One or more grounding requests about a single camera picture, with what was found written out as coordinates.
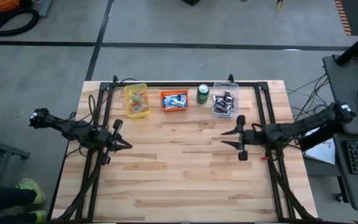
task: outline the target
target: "shoe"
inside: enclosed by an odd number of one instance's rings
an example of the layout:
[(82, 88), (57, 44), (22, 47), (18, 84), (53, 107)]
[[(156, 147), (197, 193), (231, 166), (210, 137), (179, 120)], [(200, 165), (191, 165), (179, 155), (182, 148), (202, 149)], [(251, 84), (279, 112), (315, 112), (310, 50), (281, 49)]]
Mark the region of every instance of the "shoe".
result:
[(47, 211), (45, 210), (37, 210), (30, 212), (30, 214), (35, 214), (37, 216), (37, 221), (35, 223), (43, 223), (47, 221)]
[(38, 184), (29, 178), (22, 179), (18, 185), (16, 186), (17, 189), (23, 189), (23, 190), (33, 190), (37, 194), (34, 201), (32, 202), (33, 205), (42, 205), (47, 200), (47, 197), (45, 196), (44, 192), (40, 189)]

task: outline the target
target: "concrete floor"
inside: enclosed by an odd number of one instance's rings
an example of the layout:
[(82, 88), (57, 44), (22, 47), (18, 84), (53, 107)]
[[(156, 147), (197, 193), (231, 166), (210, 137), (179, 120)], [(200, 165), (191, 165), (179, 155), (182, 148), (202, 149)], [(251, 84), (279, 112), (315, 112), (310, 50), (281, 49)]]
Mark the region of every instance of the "concrete floor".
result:
[[(98, 39), (109, 0), (54, 0), (49, 17), (31, 31), (0, 41), (93, 42)], [(15, 18), (5, 29), (28, 20)], [(296, 88), (320, 77), (322, 57), (340, 52), (325, 46), (350, 46), (334, 0), (286, 0), (277, 12), (275, 0), (202, 0), (190, 7), (179, 0), (115, 0), (105, 43), (245, 44), (259, 50), (102, 47), (92, 80), (132, 77), (138, 80), (217, 80), (230, 73), (238, 80), (284, 80)], [(271, 45), (323, 46), (321, 50), (269, 50)], [(3, 183), (20, 178), (39, 182), (49, 209), (67, 142), (51, 129), (33, 130), (29, 117), (36, 108), (67, 117), (76, 110), (94, 47), (0, 45), (0, 141), (32, 152), (28, 161), (13, 159)], [(313, 86), (300, 90), (307, 95)], [(329, 86), (321, 96), (331, 102)], [(294, 107), (307, 99), (289, 96)], [(358, 220), (350, 205), (334, 201), (335, 178), (310, 177), (319, 217)]]

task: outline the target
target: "green soda can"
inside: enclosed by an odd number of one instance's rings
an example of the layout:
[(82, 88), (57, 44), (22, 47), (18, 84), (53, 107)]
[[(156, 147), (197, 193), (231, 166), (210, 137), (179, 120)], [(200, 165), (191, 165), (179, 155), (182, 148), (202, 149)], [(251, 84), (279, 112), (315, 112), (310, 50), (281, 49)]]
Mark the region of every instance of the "green soda can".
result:
[(201, 84), (197, 88), (197, 103), (205, 104), (208, 101), (209, 87), (208, 85)]

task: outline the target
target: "yellow container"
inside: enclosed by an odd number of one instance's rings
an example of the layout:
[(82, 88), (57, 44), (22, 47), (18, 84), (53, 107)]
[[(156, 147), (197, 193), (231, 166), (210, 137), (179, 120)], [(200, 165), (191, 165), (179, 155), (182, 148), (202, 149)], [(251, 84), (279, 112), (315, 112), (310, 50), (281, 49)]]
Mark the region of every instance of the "yellow container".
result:
[(145, 118), (150, 114), (149, 96), (145, 83), (125, 86), (124, 99), (125, 110), (130, 118)]

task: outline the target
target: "wooden table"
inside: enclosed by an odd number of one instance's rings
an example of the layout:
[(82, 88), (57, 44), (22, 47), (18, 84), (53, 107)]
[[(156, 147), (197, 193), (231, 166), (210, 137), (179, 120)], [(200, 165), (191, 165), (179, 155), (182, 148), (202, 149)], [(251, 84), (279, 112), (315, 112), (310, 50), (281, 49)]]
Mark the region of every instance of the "wooden table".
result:
[[(77, 119), (89, 113), (88, 96), (97, 98), (99, 84), (85, 82)], [(291, 123), (284, 82), (268, 84), (277, 122)], [(172, 89), (189, 90), (186, 112), (160, 110), (160, 90)], [(110, 165), (102, 166), (94, 222), (277, 221), (267, 163), (260, 160), (264, 149), (247, 146), (249, 159), (240, 162), (237, 151), (220, 142), (238, 137), (220, 136), (233, 129), (235, 121), (211, 117), (212, 94), (206, 105), (198, 105), (193, 87), (150, 87), (148, 93), (152, 114), (146, 119), (130, 119), (124, 109), (123, 89), (114, 92), (109, 125), (122, 119), (121, 134), (134, 147), (112, 154)], [(246, 116), (246, 128), (250, 129), (252, 123), (260, 122), (254, 88), (241, 87), (240, 95), (240, 113)], [(68, 152), (77, 147), (77, 142), (71, 142)], [(288, 147), (284, 152), (291, 190), (307, 211), (317, 216), (300, 150)], [(66, 159), (52, 217), (61, 215), (78, 193), (84, 163), (85, 157), (79, 153)], [(281, 198), (288, 217), (282, 192)]]

